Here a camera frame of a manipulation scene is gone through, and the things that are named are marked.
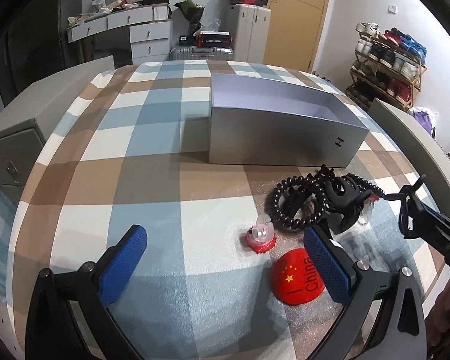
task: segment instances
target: wooden shoe rack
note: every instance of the wooden shoe rack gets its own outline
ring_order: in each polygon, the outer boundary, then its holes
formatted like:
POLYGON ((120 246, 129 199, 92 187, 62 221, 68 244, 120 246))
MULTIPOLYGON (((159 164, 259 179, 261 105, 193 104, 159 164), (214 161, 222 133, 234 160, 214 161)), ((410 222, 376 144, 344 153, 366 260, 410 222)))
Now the wooden shoe rack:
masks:
MULTIPOLYGON (((412 87, 412 96, 411 96, 410 100, 408 101, 408 103, 401 102, 399 99, 397 99, 397 98, 393 97, 392 95, 390 95, 389 93, 387 93, 386 90, 384 91, 382 88, 379 88, 377 85, 373 84, 366 76, 363 76, 363 75, 357 73, 356 71, 354 71, 353 69, 350 69, 350 75, 352 76, 353 83, 355 84, 358 80, 367 83, 373 89, 375 89, 380 94, 385 96, 389 100, 390 104, 401 109, 402 111, 407 111, 408 109, 413 107, 414 99, 416 98, 418 93, 420 93, 422 90, 422 76, 427 71, 426 66, 424 64, 420 63, 420 59, 416 55, 396 46, 392 42, 389 42, 386 40, 381 40, 381 39, 378 39, 375 37, 370 37, 368 34, 361 33, 361 32, 359 32, 359 34, 360 34, 361 39, 367 38, 372 43, 378 43, 378 44, 382 44, 386 47, 389 47, 390 49, 394 50, 394 52, 396 52, 397 54, 400 54, 401 56, 403 56, 405 61, 410 62, 415 66, 420 66, 420 69, 418 70, 418 76, 413 81, 410 81, 406 77, 402 76, 400 73, 397 73, 396 71, 390 69, 388 66, 381 64, 379 61, 375 61, 374 59, 369 58, 368 56, 362 55, 357 51, 355 52, 355 57, 356 57, 357 61, 359 61, 359 62, 370 61, 373 63, 373 66, 372 66, 373 75, 376 76, 378 71, 382 71, 383 73, 387 74, 390 78, 395 78, 395 79, 402 81, 403 83, 406 83, 409 86, 411 86, 412 87)), ((345 89, 346 95, 351 100, 353 100, 357 105, 359 105, 361 108, 363 108, 365 111, 367 111, 370 107, 370 103, 363 103, 358 98, 354 97, 351 93, 352 90, 353 90, 352 85, 349 86, 347 89, 345 89)))

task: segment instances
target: red sticker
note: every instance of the red sticker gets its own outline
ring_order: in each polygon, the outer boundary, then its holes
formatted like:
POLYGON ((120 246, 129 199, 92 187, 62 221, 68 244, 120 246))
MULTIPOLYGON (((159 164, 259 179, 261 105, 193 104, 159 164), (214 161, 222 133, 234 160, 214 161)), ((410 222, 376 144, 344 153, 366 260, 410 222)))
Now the red sticker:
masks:
POLYGON ((305 249, 293 249, 274 264, 271 290, 278 300, 297 306, 317 298, 325 288, 305 249))

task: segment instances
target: blue textured pad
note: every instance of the blue textured pad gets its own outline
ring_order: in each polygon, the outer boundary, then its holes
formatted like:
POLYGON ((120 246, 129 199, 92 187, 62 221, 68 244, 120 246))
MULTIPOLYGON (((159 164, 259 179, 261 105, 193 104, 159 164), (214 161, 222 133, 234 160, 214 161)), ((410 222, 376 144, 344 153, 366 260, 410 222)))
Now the blue textured pad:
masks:
POLYGON ((344 306, 348 304, 351 294, 350 277, 311 227, 304 231, 303 244, 333 301, 344 306))
POLYGON ((122 294, 140 258, 147 248, 147 232, 134 225, 135 231, 100 276, 98 296, 104 307, 115 303, 122 294))

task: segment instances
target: door frame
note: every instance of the door frame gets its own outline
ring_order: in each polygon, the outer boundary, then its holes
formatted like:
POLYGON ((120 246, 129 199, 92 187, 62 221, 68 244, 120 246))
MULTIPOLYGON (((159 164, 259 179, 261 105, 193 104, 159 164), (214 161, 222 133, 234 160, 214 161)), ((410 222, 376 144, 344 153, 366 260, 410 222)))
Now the door frame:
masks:
POLYGON ((317 33, 317 39, 315 40, 315 46, 313 47, 312 58, 310 60, 310 64, 308 65, 308 69, 306 70, 308 73, 310 73, 310 71, 313 69, 313 64, 315 63, 315 59, 317 57, 318 46, 320 44, 320 39, 322 38, 322 34, 323 34, 323 26, 325 24, 325 17, 327 17, 327 11, 329 8, 328 7, 329 1, 330 0, 325 0, 325 2, 323 3, 322 18, 320 19, 320 26, 319 26, 318 33, 317 33))

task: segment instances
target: silver suitcase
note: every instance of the silver suitcase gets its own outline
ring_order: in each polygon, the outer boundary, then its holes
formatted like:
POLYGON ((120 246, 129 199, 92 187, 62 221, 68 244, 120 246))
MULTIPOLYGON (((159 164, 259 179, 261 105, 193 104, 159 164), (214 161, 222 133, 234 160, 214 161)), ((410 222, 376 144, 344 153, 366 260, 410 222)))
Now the silver suitcase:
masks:
POLYGON ((172 61, 190 61, 195 59, 212 59, 215 61, 231 61, 233 50, 231 48, 212 47, 198 48, 195 46, 177 47, 170 52, 172 61))

